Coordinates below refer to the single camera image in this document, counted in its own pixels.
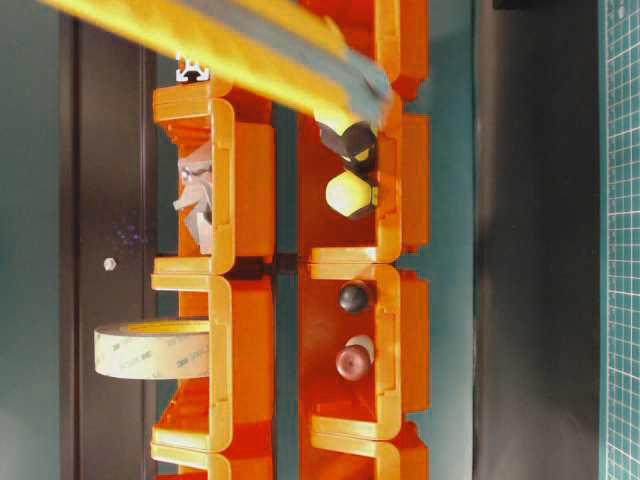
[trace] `screw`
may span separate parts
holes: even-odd
[[[107,272],[113,272],[117,266],[118,263],[116,262],[115,258],[109,257],[104,259],[104,269]]]

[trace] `green cutting mat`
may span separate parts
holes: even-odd
[[[607,479],[640,479],[639,0],[606,0],[606,368],[601,431]]]

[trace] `orange plastic bin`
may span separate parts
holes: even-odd
[[[348,280],[375,292],[357,315],[338,298]],[[428,286],[391,265],[308,264],[299,268],[301,418],[312,433],[391,440],[406,413],[429,406]],[[374,343],[375,361],[361,380],[343,379],[336,354],[356,335]]]
[[[273,447],[271,425],[260,425],[237,435],[224,453],[212,453],[193,462],[189,451],[164,449],[164,461],[179,465],[178,475],[158,475],[157,480],[271,480]]]
[[[238,432],[271,424],[274,338],[271,280],[230,280],[191,271],[175,273],[156,259],[152,288],[191,292],[181,312],[209,318],[209,377],[186,380],[154,426],[154,458],[179,448],[185,465],[204,465],[228,449]]]
[[[350,220],[325,200],[342,159],[322,145],[315,121],[298,116],[298,248],[312,263],[392,263],[429,242],[429,121],[403,113],[428,74],[427,2],[303,0],[331,18],[346,42],[375,59],[397,92],[378,133],[375,215]]]
[[[231,270],[237,257],[270,263],[275,250],[271,102],[216,78],[157,89],[153,108],[155,122],[180,156],[212,143],[212,253],[200,256],[182,222],[186,209],[180,213],[179,255],[199,257],[198,269],[215,274]]]
[[[403,100],[429,75],[428,0],[301,0],[331,18],[355,50],[380,65]]]
[[[429,478],[429,451],[413,423],[405,423],[391,442],[307,433],[300,443],[302,480]]]

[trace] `masking tape roll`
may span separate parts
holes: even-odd
[[[96,372],[137,380],[209,375],[209,322],[169,320],[107,325],[94,333]]]

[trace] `black panel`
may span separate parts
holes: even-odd
[[[502,10],[524,8],[528,4],[529,4],[529,0],[493,0],[493,8],[502,9]]]
[[[62,25],[62,478],[151,479],[154,384],[98,375],[93,331],[155,314],[155,58],[97,28]]]
[[[475,478],[596,479],[596,1],[476,2]]]

